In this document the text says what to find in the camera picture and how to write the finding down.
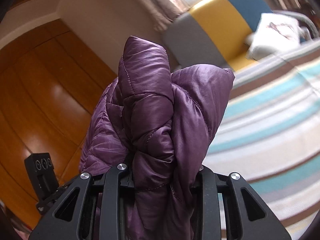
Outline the wooden wardrobe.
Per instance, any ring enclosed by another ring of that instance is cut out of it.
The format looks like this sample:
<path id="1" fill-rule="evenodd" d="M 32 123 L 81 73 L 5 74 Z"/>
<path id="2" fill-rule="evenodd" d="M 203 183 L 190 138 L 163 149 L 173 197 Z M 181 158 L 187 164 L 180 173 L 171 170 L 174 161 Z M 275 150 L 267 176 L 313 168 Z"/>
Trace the wooden wardrobe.
<path id="1" fill-rule="evenodd" d="M 25 158 L 48 152 L 59 183 L 73 178 L 93 111 L 115 78 L 61 20 L 1 49 L 1 201 L 27 227 L 40 214 Z"/>

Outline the grey round baby nest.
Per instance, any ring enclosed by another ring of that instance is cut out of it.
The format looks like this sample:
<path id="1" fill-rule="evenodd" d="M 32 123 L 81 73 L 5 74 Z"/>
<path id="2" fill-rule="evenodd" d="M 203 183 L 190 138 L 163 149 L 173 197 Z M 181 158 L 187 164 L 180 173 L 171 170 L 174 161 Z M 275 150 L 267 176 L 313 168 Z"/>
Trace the grey round baby nest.
<path id="1" fill-rule="evenodd" d="M 298 22 L 302 23 L 303 25 L 299 27 L 299 34 L 300 38 L 302 38 L 303 40 L 308 41 L 319 38 L 319 31 L 317 30 L 312 20 L 308 18 L 308 16 L 293 11 L 274 10 L 273 12 L 276 14 L 282 14 L 295 18 L 298 20 Z"/>

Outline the striped bed sheet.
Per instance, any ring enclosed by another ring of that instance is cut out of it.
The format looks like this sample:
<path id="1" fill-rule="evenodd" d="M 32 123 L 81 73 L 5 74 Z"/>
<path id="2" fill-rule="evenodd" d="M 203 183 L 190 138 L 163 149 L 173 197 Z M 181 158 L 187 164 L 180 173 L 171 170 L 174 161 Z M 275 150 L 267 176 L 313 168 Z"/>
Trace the striped bed sheet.
<path id="1" fill-rule="evenodd" d="M 236 72 L 204 165 L 238 172 L 299 239 L 319 210 L 319 41 Z"/>

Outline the grey yellow blue headboard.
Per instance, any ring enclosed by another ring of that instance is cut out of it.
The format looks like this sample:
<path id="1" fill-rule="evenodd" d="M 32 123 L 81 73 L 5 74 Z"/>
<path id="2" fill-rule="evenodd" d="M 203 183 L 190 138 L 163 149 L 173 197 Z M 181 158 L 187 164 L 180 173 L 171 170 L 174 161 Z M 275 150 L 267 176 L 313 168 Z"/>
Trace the grey yellow blue headboard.
<path id="1" fill-rule="evenodd" d="M 264 0 L 202 0 L 176 18 L 162 39 L 181 67 L 213 64 L 238 71 L 255 63 L 245 39 L 272 10 Z"/>

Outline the purple down jacket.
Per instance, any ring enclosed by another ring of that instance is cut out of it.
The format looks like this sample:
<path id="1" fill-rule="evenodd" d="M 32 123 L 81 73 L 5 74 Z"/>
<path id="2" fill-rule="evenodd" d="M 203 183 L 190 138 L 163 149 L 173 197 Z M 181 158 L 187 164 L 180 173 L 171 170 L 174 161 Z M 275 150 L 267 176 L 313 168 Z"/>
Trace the purple down jacket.
<path id="1" fill-rule="evenodd" d="M 98 175 L 132 160 L 129 239 L 192 239 L 191 186 L 221 124 L 234 74 L 211 64 L 170 71 L 165 49 L 131 36 L 118 77 L 91 118 L 79 164 Z"/>

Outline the white printed pillow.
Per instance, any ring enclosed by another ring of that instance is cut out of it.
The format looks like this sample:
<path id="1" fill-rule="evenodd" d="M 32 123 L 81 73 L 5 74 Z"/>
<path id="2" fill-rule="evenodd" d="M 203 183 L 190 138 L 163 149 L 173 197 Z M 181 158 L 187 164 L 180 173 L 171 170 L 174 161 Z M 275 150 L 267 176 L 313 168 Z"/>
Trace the white printed pillow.
<path id="1" fill-rule="evenodd" d="M 282 14 L 262 13 L 255 32 L 248 35 L 246 58 L 258 61 L 275 53 L 284 53 L 300 46 L 304 30 L 298 20 Z"/>

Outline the patterned pink curtain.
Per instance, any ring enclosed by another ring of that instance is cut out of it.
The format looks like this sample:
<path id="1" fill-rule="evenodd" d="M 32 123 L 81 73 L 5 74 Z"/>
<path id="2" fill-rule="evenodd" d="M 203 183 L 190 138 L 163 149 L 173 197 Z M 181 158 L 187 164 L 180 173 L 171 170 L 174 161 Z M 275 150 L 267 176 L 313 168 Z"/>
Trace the patterned pink curtain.
<path id="1" fill-rule="evenodd" d="M 176 18 L 189 9 L 184 0 L 142 0 L 155 21 L 155 29 L 165 31 Z"/>

